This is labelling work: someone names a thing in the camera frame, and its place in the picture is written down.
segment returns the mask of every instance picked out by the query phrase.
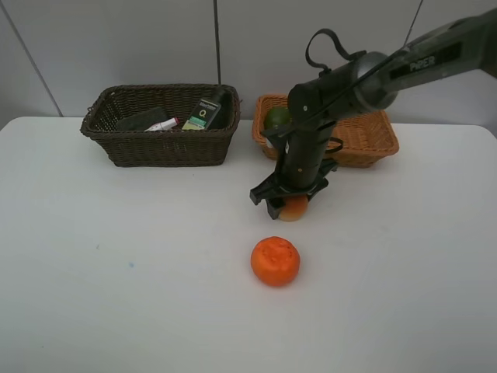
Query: white table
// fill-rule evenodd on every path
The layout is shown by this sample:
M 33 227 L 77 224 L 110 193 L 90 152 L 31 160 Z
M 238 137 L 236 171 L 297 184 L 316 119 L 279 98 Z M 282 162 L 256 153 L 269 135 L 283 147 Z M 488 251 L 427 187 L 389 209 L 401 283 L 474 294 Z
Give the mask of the white table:
M 299 222 L 249 190 L 273 171 L 242 121 L 225 164 L 120 169 L 81 119 L 0 132 L 1 373 L 497 371 L 497 141 L 394 126 Z M 299 249 L 273 289 L 267 236 Z

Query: black strap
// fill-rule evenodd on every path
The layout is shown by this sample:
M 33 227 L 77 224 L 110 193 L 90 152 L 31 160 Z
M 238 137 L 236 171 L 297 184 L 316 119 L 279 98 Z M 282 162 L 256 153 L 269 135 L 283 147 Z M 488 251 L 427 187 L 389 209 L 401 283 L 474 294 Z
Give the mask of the black strap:
M 363 56 L 366 54 L 366 51 L 359 51 L 356 53 L 348 54 L 345 48 L 343 47 L 342 43 L 340 43 L 339 37 L 336 35 L 336 33 L 330 29 L 320 29 L 317 33 L 315 33 L 311 40 L 309 40 L 308 47 L 305 48 L 305 60 L 307 63 L 312 66 L 313 68 L 322 68 L 324 72 L 329 72 L 331 69 L 326 66 L 325 64 L 319 64 L 318 62 L 314 62 L 311 60 L 311 57 L 309 56 L 309 47 L 311 46 L 312 40 L 317 36 L 317 35 L 327 35 L 332 38 L 333 43 L 335 45 L 335 49 L 337 52 L 339 52 L 340 56 L 342 58 L 346 59 L 347 61 L 353 61 L 356 60 L 357 58 Z
M 343 149 L 343 140 L 341 138 L 329 138 L 331 141 L 338 142 L 340 145 L 333 149 L 328 149 L 325 154 L 332 154 Z

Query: light wicker basket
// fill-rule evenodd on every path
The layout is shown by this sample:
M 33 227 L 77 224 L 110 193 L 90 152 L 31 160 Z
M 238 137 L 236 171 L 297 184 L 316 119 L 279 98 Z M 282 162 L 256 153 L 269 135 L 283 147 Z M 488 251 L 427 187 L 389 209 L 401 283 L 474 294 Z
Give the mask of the light wicker basket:
M 252 137 L 264 154 L 271 159 L 278 158 L 278 152 L 267 145 L 267 139 L 261 135 L 264 131 L 264 118 L 275 106 L 287 107 L 286 95 L 264 95 L 259 97 L 255 107 Z M 384 111 L 364 114 L 351 119 L 341 120 L 333 131 L 333 137 L 343 140 L 343 149 L 326 155 L 334 158 L 345 167 L 370 167 L 376 161 L 398 152 L 398 140 Z M 339 146 L 330 141 L 328 149 Z

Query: wall seam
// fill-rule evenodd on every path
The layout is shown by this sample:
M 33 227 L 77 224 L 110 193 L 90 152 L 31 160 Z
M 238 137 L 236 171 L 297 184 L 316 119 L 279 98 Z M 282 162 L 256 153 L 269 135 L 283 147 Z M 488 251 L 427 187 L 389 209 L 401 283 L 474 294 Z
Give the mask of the wall seam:
M 55 109 L 57 110 L 57 113 L 59 114 L 59 117 L 63 117 L 64 115 L 62 115 L 61 108 L 58 106 L 57 101 L 55 100 L 54 95 L 50 91 L 50 88 L 48 88 L 47 82 L 45 81 L 44 77 L 41 75 L 40 69 L 36 65 L 36 62 L 34 61 L 33 56 L 31 55 L 30 51 L 28 50 L 28 47 L 26 46 L 26 43 L 24 43 L 23 37 L 21 37 L 21 34 L 17 30 L 17 27 L 16 27 L 14 21 L 12 20 L 12 17 L 10 16 L 9 12 L 7 12 L 7 8 L 3 4 L 2 0 L 0 0 L 0 9 L 2 10 L 3 14 L 5 15 L 5 17 L 7 19 L 7 22 L 10 25 L 10 28 L 12 29 L 14 35 L 16 36 L 17 41 L 19 41 L 19 43 L 21 44 L 21 48 L 24 50 L 24 53 L 28 57 L 28 60 L 30 60 L 30 64 L 33 67 L 34 71 L 36 72 L 36 75 L 38 75 L 38 79 L 41 81 L 41 84 L 45 88 L 45 91 L 47 91 L 47 94 L 50 97 L 50 101 L 55 106 Z
M 213 0 L 213 6 L 214 6 L 214 37 L 216 39 L 217 84 L 221 84 L 221 52 L 220 52 L 221 48 L 219 43 L 219 22 L 217 18 L 217 0 Z

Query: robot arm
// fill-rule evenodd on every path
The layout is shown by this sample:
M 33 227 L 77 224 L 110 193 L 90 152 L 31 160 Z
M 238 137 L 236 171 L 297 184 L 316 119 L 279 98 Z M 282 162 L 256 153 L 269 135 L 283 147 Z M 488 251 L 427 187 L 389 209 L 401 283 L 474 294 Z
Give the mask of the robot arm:
M 310 200 L 328 185 L 325 176 L 337 164 L 323 156 L 337 120 L 385 109 L 399 90 L 477 68 L 497 78 L 497 9 L 440 27 L 391 56 L 348 55 L 336 35 L 327 31 L 340 54 L 351 61 L 332 71 L 314 63 L 306 52 L 308 63 L 323 72 L 291 89 L 288 109 L 293 123 L 263 133 L 280 157 L 275 172 L 252 189 L 250 197 L 254 204 L 266 200 L 273 219 L 284 207 L 283 197 L 306 194 Z
M 378 72 L 387 92 L 481 69 L 497 78 L 497 9 L 461 19 L 412 41 Z

